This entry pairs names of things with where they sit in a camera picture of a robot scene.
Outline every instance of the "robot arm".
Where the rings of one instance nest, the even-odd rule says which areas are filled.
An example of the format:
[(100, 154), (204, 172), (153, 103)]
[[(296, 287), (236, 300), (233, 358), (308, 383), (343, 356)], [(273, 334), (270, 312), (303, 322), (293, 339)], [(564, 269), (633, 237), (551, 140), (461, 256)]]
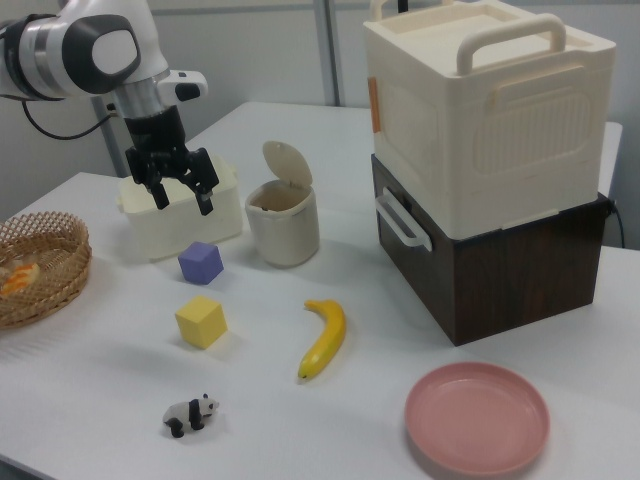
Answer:
[(159, 209), (162, 178), (177, 178), (212, 209), (218, 177), (205, 149), (190, 152), (176, 105), (206, 95), (198, 72), (169, 70), (146, 0), (71, 0), (58, 15), (0, 23), (0, 96), (57, 101), (112, 93), (133, 147), (133, 179)]

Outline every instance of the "wicker basket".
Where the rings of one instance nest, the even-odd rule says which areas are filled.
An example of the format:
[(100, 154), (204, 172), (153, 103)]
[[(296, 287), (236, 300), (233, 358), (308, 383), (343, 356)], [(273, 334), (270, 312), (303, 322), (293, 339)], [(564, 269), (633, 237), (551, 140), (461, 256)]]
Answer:
[(14, 217), (0, 225), (0, 285), (22, 261), (40, 266), (39, 278), (18, 292), (0, 295), (0, 329), (36, 322), (76, 298), (89, 275), (89, 232), (68, 213)]

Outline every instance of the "pink plate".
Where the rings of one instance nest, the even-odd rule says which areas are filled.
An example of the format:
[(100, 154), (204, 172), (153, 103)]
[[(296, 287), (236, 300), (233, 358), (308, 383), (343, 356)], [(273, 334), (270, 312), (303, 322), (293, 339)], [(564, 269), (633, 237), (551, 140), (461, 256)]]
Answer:
[(422, 377), (407, 398), (405, 422), (427, 457), (467, 475), (517, 470), (549, 436), (549, 411), (538, 391), (487, 363), (454, 363)]

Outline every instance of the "purple cube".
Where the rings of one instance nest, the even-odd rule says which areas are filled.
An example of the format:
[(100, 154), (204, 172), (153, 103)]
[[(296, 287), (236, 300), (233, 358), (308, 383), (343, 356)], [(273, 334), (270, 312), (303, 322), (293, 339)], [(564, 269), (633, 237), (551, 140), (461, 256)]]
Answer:
[(206, 285), (224, 270), (217, 245), (193, 242), (178, 257), (184, 279)]

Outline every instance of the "white cylindrical container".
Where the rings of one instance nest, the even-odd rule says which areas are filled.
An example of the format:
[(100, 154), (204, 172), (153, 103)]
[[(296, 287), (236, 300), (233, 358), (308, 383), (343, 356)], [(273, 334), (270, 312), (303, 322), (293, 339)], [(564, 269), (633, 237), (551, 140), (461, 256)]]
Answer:
[(293, 267), (313, 256), (320, 245), (318, 207), (311, 171), (291, 145), (266, 142), (263, 153), (279, 178), (256, 189), (245, 203), (258, 253), (278, 267)]

